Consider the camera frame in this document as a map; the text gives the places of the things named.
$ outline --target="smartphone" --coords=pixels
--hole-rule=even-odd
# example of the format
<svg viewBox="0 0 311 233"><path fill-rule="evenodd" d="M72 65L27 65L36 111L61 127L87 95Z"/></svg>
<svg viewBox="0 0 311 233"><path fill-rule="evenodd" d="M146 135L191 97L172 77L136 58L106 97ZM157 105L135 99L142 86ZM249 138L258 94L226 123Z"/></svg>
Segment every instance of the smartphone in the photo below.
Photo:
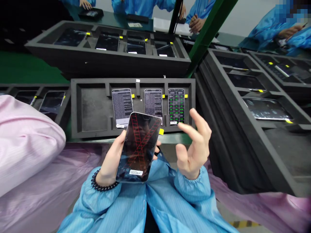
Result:
<svg viewBox="0 0 311 233"><path fill-rule="evenodd" d="M146 54L145 38L140 36L129 36L127 38L126 51L128 53Z"/></svg>
<svg viewBox="0 0 311 233"><path fill-rule="evenodd" d="M55 121L65 98L65 91L49 91L45 94L39 112Z"/></svg>
<svg viewBox="0 0 311 233"><path fill-rule="evenodd" d="M85 36L86 30L67 28L54 44L77 47Z"/></svg>
<svg viewBox="0 0 311 233"><path fill-rule="evenodd" d="M228 58L228 57L221 57L221 56L216 56L220 64L222 65L228 65L232 66L234 70L239 70L239 71L247 71L248 67L245 64L243 59L235 59L235 58Z"/></svg>
<svg viewBox="0 0 311 233"><path fill-rule="evenodd" d="M37 91L19 91L15 96L15 99L25 103L32 105L35 101L35 95Z"/></svg>
<svg viewBox="0 0 311 233"><path fill-rule="evenodd" d="M161 122L161 118L156 116L131 113L116 181L146 182L148 180Z"/></svg>
<svg viewBox="0 0 311 233"><path fill-rule="evenodd" d="M227 73L227 75L235 87L242 87L250 90L266 90L255 76L234 73Z"/></svg>
<svg viewBox="0 0 311 233"><path fill-rule="evenodd" d="M185 123L185 90L168 90L169 125L175 126L178 122Z"/></svg>
<svg viewBox="0 0 311 233"><path fill-rule="evenodd" d="M146 89L144 90L144 98L145 114L161 118L161 126L163 126L162 90Z"/></svg>
<svg viewBox="0 0 311 233"><path fill-rule="evenodd" d="M176 57L170 42L155 40L155 48L160 57Z"/></svg>
<svg viewBox="0 0 311 233"><path fill-rule="evenodd" d="M248 109L256 119L293 120L292 116L275 99L242 97Z"/></svg>
<svg viewBox="0 0 311 233"><path fill-rule="evenodd" d="M95 48L97 50L118 51L119 41L118 33L101 32Z"/></svg>
<svg viewBox="0 0 311 233"><path fill-rule="evenodd" d="M131 89L115 89L112 90L111 94L116 128L125 129L129 124L130 115L133 112Z"/></svg>

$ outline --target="blue anti-static smock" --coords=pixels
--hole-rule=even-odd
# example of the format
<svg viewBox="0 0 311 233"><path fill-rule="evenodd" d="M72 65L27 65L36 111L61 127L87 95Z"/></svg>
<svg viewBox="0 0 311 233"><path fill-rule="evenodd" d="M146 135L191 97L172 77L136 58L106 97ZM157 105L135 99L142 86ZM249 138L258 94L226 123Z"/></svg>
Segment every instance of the blue anti-static smock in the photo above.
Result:
<svg viewBox="0 0 311 233"><path fill-rule="evenodd" d="M238 233L219 214L205 167L196 180L188 180L170 168L160 152L146 183L120 183L107 192L91 186L98 169L84 182L59 233L143 233L147 203L161 232Z"/></svg>
<svg viewBox="0 0 311 233"><path fill-rule="evenodd" d="M161 10L171 12L176 0L111 0L114 13L134 14L152 18L153 8L157 5Z"/></svg>
<svg viewBox="0 0 311 233"><path fill-rule="evenodd" d="M297 22L297 18L303 18L303 13L301 13L291 15L291 19L286 19L286 17L289 17L289 14L286 14L286 12L282 12L282 9L283 11L285 11L285 6L281 7L281 5L277 5L276 7L274 7L261 19L258 25L249 34L248 37L254 37L259 40L259 49L265 47L267 44L272 42L273 38L276 37L282 30L294 26ZM295 33L287 41L287 44L297 48L310 48L311 27Z"/></svg>
<svg viewBox="0 0 311 233"><path fill-rule="evenodd" d="M191 18L198 14L198 18L205 19L210 14L216 0L196 0L190 9L186 18L186 23L189 24Z"/></svg>

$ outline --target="white sticker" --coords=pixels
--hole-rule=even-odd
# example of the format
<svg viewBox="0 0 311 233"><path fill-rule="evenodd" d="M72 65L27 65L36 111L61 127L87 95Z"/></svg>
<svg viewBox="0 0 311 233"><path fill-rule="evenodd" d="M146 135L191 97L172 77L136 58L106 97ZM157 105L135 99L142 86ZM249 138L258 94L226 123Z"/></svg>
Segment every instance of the white sticker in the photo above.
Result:
<svg viewBox="0 0 311 233"><path fill-rule="evenodd" d="M130 175L142 175L143 171L138 170L130 170Z"/></svg>

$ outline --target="phone screen with green buttons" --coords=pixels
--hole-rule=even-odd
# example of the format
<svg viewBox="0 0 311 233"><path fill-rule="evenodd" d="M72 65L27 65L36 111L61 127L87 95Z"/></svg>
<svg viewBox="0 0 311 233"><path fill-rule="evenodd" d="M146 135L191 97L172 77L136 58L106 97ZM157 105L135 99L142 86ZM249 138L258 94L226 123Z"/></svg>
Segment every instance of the phone screen with green buttons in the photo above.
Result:
<svg viewBox="0 0 311 233"><path fill-rule="evenodd" d="M185 123L185 90L168 90L169 125L176 126L178 122Z"/></svg>

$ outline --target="black bead bracelet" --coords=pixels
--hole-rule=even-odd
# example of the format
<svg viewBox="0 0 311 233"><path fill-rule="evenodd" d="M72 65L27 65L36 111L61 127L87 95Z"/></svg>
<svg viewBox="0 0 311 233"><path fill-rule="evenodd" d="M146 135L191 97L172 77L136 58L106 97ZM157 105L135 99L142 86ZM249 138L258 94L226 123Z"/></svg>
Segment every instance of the black bead bracelet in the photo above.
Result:
<svg viewBox="0 0 311 233"><path fill-rule="evenodd" d="M92 179L91 179L91 182L92 182L91 185L95 190L100 191L100 192L105 192L105 191L113 189L114 187L116 187L119 184L119 182L116 181L115 183L113 183L110 186L105 186L105 187L100 186L98 183L96 183L96 176L97 176L98 172L99 172L99 170L97 170L97 172L94 173L94 175L92 176Z"/></svg>

